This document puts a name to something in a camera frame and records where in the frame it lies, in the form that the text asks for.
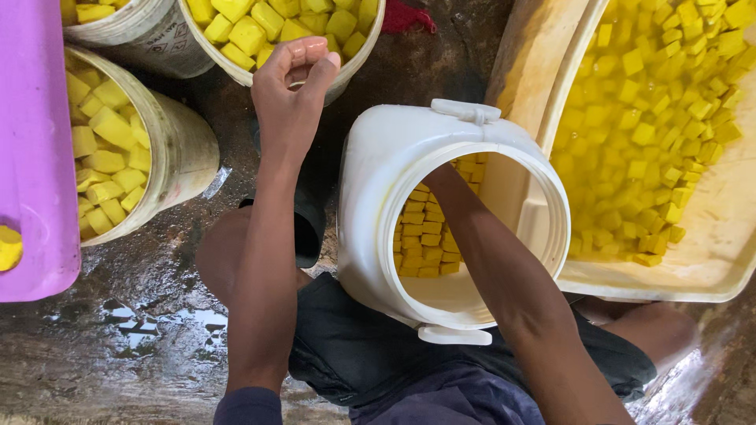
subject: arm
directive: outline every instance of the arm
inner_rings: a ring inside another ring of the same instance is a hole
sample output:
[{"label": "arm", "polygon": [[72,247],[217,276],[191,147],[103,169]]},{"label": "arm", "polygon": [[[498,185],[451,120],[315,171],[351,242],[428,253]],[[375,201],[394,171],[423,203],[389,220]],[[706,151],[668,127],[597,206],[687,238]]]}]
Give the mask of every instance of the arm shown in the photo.
[{"label": "arm", "polygon": [[[228,306],[226,392],[261,386],[278,394],[286,376],[296,326],[294,189],[339,66],[326,39],[308,37],[280,43],[255,73],[252,98],[263,155]],[[299,91],[288,90],[304,78]]]},{"label": "arm", "polygon": [[564,296],[467,183],[445,164],[424,180],[467,268],[512,346],[547,423],[634,423],[583,347]]}]

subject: fingers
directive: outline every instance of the fingers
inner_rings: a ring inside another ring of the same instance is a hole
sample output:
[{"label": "fingers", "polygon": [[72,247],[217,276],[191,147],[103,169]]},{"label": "fingers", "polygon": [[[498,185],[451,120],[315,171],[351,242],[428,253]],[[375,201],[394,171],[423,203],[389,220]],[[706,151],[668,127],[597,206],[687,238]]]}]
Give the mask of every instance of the fingers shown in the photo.
[{"label": "fingers", "polygon": [[302,89],[299,90],[301,95],[309,98],[323,99],[326,90],[339,75],[341,69],[341,57],[335,51],[320,59],[310,70],[310,75]]},{"label": "fingers", "polygon": [[289,71],[306,64],[314,64],[328,54],[328,40],[324,37],[303,37],[279,43],[260,68],[256,77],[273,78],[286,82]]}]

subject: hand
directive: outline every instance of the hand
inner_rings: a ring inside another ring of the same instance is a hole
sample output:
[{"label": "hand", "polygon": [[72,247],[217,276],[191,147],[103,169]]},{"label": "hand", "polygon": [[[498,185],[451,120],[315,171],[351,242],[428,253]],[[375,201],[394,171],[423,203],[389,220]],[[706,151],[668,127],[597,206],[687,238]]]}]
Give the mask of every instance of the hand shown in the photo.
[{"label": "hand", "polygon": [[[326,90],[341,59],[324,37],[279,43],[254,76],[252,100],[260,122],[262,161],[298,171],[318,130]],[[294,91],[294,82],[305,84]]]}]

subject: plastic tub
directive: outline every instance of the plastic tub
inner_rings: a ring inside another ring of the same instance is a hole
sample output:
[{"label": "plastic tub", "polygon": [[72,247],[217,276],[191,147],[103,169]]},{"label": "plastic tub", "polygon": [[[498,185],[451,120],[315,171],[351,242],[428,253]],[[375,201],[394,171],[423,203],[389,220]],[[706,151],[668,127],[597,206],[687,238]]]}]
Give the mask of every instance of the plastic tub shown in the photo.
[{"label": "plastic tub", "polygon": [[[191,12],[189,10],[189,5],[187,4],[187,0],[179,0],[179,2],[181,4],[181,12],[184,13],[184,19],[189,24],[189,30],[191,31],[194,38],[200,43],[202,49],[204,49],[212,58],[212,60],[220,65],[221,68],[223,68],[223,70],[225,70],[226,73],[234,79],[234,81],[238,82],[241,85],[252,87],[253,73],[239,68],[236,64],[223,56],[223,54],[210,41],[208,41],[208,39],[205,38],[203,30],[199,28],[198,25],[194,22],[194,19],[192,18]],[[383,15],[385,14],[385,12],[386,0],[379,0],[378,15],[373,22],[373,27],[370,29],[370,34],[367,35],[365,44],[362,45],[360,51],[349,62],[347,62],[346,65],[341,67],[341,72],[339,72],[336,80],[333,81],[333,84],[328,89],[328,92],[326,92],[326,105],[336,100],[346,90],[346,86],[349,84],[349,80],[352,79],[352,76],[354,76],[357,70],[359,70],[367,60],[367,56],[373,50],[373,47],[376,44],[376,40],[378,39],[378,35],[380,35],[380,29],[383,25]]]},{"label": "plastic tub", "polygon": [[118,83],[139,112],[152,151],[144,196],[112,230],[82,242],[87,247],[129,234],[160,211],[202,193],[215,178],[220,156],[210,126],[194,111],[147,90],[132,74],[90,51],[75,47],[67,51]]},{"label": "plastic tub", "polygon": [[[575,7],[585,5],[584,0],[569,2]],[[551,152],[579,62],[606,4],[607,0],[592,0],[582,8],[579,19],[563,23],[564,28],[574,31],[561,33],[554,42],[569,37],[566,50],[541,52],[544,62],[557,57],[561,65],[552,77],[545,110],[535,108],[533,116],[524,119],[540,123],[536,141],[546,155]],[[539,35],[531,31],[546,30],[527,23],[520,26],[522,32],[512,33],[511,37],[537,39]],[[756,42],[756,28],[747,29],[745,38],[750,43]],[[531,73],[533,69],[518,71]],[[629,262],[567,261],[556,281],[561,290],[612,298],[693,302],[724,302],[740,293],[756,268],[756,186],[753,185],[756,166],[752,159],[756,158],[756,144],[751,142],[756,138],[756,123],[752,119],[756,113],[756,73],[746,75],[739,85],[746,93],[736,108],[744,138],[728,146],[719,163],[704,173],[680,223],[687,230],[685,239],[668,249],[661,265],[651,268]],[[526,99],[521,99],[513,109],[526,103]],[[526,185],[524,192],[537,191],[533,186]],[[545,220],[539,219],[533,226],[539,224],[545,224]]]},{"label": "plastic tub", "polygon": [[426,325],[433,343],[485,345],[495,325],[464,264],[435,279],[400,278],[392,255],[396,219],[404,201],[429,172],[456,157],[489,156],[480,198],[502,221],[520,212],[503,196],[506,170],[522,166],[543,188],[542,232],[518,236],[552,276],[567,255],[569,206],[561,181],[540,148],[520,127],[478,104],[435,99],[431,108],[383,105],[359,116],[349,133],[339,202],[339,279],[366,306]]},{"label": "plastic tub", "polygon": [[79,275],[79,226],[60,12],[48,0],[10,2],[0,26],[0,225],[19,231],[23,256],[0,271],[0,302],[33,301]]},{"label": "plastic tub", "polygon": [[63,34],[111,60],[172,78],[198,76],[214,65],[189,34],[176,0],[131,0],[104,19],[65,26]]}]

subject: black shorts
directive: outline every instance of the black shorts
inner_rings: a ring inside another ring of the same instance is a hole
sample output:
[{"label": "black shorts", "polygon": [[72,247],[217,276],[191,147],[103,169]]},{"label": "black shorts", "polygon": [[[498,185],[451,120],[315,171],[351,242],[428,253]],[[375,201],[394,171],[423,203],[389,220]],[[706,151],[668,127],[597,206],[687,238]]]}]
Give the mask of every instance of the black shorts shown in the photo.
[{"label": "black shorts", "polygon": [[[302,288],[297,301],[289,372],[335,405],[377,402],[454,361],[478,365],[530,393],[496,327],[486,329],[490,346],[427,343],[413,328],[354,301],[328,273]],[[642,397],[643,385],[656,376],[649,357],[574,314],[588,354],[617,396],[624,402]]]}]

